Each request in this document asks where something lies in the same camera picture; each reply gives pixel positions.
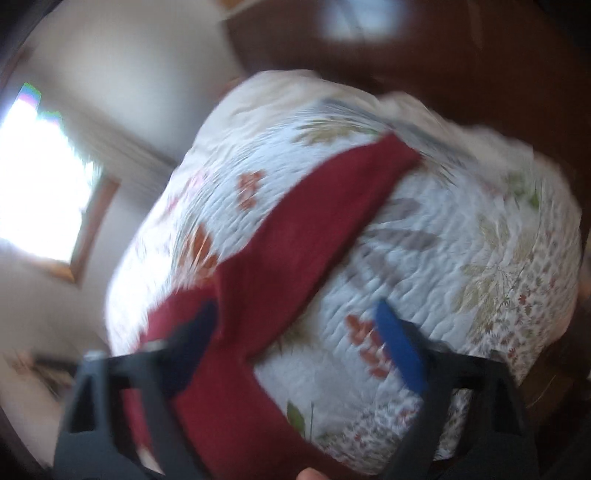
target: red leaf print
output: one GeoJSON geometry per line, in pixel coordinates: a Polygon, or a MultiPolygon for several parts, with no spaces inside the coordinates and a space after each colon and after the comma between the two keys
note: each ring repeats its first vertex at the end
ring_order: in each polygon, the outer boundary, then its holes
{"type": "Polygon", "coordinates": [[[193,177],[187,180],[187,183],[184,185],[183,189],[177,193],[172,199],[170,199],[164,209],[163,214],[155,221],[155,225],[158,225],[163,220],[165,220],[175,209],[178,205],[179,201],[194,188],[199,188],[203,184],[203,173],[198,172],[193,177]]]}
{"type": "Polygon", "coordinates": [[[363,335],[360,335],[359,333],[350,333],[349,340],[351,340],[351,343],[353,345],[359,346],[363,343],[363,341],[365,340],[365,337],[363,335]]]}
{"type": "Polygon", "coordinates": [[[255,194],[260,188],[259,182],[265,176],[262,170],[243,173],[238,177],[238,200],[242,210],[250,210],[256,205],[255,194]]]}
{"type": "Polygon", "coordinates": [[[376,348],[380,348],[384,344],[384,341],[382,340],[376,329],[372,329],[372,331],[369,334],[369,339],[376,348]]]}
{"type": "Polygon", "coordinates": [[[359,351],[359,356],[370,365],[379,364],[378,357],[375,355],[375,352],[372,352],[371,350],[362,349],[359,351]]]}
{"type": "Polygon", "coordinates": [[[179,258],[179,266],[195,265],[199,280],[209,278],[217,267],[217,255],[211,251],[212,239],[200,223],[197,229],[187,238],[179,258]]]}
{"type": "Polygon", "coordinates": [[[361,324],[359,323],[359,317],[356,317],[355,315],[347,315],[345,317],[345,322],[347,323],[347,326],[349,328],[356,332],[361,328],[361,324]]]}
{"type": "Polygon", "coordinates": [[[385,368],[374,367],[369,370],[369,373],[373,377],[379,378],[380,380],[384,380],[388,376],[389,371],[386,370],[385,368]]]}

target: red cloth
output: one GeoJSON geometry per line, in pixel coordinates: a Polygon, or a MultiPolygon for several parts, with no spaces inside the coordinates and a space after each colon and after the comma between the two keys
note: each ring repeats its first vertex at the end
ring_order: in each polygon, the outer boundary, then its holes
{"type": "MultiPolygon", "coordinates": [[[[184,431],[215,478],[295,480],[306,467],[361,478],[293,429],[258,384],[253,359],[306,307],[419,155],[393,135],[336,155],[279,202],[248,245],[221,263],[214,286],[172,294],[149,317],[143,342],[166,338],[219,303],[219,324],[191,384],[174,399],[184,431]]],[[[149,435],[135,408],[132,428],[149,435]]]]}

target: window frame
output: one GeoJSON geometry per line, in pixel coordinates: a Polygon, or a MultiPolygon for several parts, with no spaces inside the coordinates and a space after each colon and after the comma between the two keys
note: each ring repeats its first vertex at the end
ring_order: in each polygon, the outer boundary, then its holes
{"type": "Polygon", "coordinates": [[[43,273],[79,285],[86,271],[100,226],[118,189],[119,182],[117,180],[105,173],[101,175],[83,214],[70,262],[36,257],[18,249],[18,247],[14,247],[14,249],[25,262],[34,265],[43,273]]]}

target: fingertip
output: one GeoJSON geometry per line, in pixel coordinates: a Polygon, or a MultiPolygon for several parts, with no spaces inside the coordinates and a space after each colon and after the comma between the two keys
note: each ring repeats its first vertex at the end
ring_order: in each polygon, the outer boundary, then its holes
{"type": "Polygon", "coordinates": [[[296,480],[328,480],[328,477],[320,473],[318,470],[307,468],[300,472],[296,480]]]}

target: blue plastic part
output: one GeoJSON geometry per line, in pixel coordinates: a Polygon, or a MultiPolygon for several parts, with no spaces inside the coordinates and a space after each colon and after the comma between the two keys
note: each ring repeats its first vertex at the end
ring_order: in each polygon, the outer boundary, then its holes
{"type": "Polygon", "coordinates": [[[402,326],[402,320],[385,300],[378,302],[375,323],[390,358],[400,371],[407,387],[422,395],[427,388],[427,366],[424,364],[424,357],[411,343],[402,326]]]}
{"type": "Polygon", "coordinates": [[[217,303],[205,302],[197,316],[168,339],[167,354],[160,365],[160,387],[166,398],[173,398],[191,383],[217,326],[217,303]]]}

